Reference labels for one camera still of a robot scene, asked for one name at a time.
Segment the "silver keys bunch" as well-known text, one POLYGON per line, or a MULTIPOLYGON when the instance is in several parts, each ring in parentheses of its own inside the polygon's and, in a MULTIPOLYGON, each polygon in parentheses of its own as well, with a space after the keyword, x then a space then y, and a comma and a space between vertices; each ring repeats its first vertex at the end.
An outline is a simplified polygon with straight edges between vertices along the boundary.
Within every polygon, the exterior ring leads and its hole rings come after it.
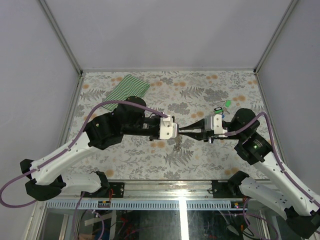
POLYGON ((173 147, 173 150, 176 152, 179 152, 181 150, 181 144, 183 142, 183 136, 182 135, 178 135, 175 139, 175 144, 173 147))

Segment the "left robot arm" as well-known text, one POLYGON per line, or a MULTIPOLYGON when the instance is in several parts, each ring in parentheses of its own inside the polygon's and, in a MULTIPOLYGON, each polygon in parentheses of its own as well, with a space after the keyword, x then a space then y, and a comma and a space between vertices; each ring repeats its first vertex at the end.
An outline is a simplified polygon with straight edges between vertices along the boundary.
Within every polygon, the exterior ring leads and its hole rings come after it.
POLYGON ((122 142, 125 135, 148 136, 159 139, 161 117, 146 117, 146 106, 139 97, 128 97, 132 103, 118 104, 108 113, 98 115, 81 128, 78 138, 67 142, 39 160, 20 162, 22 173, 31 171, 25 184, 26 193, 37 201, 47 201, 60 195, 83 194, 85 197, 102 198, 111 194, 110 183, 102 171, 89 174, 71 174, 67 169, 97 152, 122 142))

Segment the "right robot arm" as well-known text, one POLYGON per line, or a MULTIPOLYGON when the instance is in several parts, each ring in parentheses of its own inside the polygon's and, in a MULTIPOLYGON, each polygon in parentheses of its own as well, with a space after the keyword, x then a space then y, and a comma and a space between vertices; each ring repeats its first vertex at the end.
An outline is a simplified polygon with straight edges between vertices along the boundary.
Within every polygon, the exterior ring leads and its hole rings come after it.
POLYGON ((251 109, 237 110, 230 122, 220 114, 205 118, 179 129, 181 135, 197 141, 237 140, 237 155, 263 173, 277 190, 260 185, 243 171, 228 180, 228 192, 233 197, 253 198, 280 215, 298 236, 310 238, 320 230, 320 196, 304 184, 277 154, 272 139, 266 140, 257 129, 259 117, 270 120, 265 112, 255 114, 251 109))

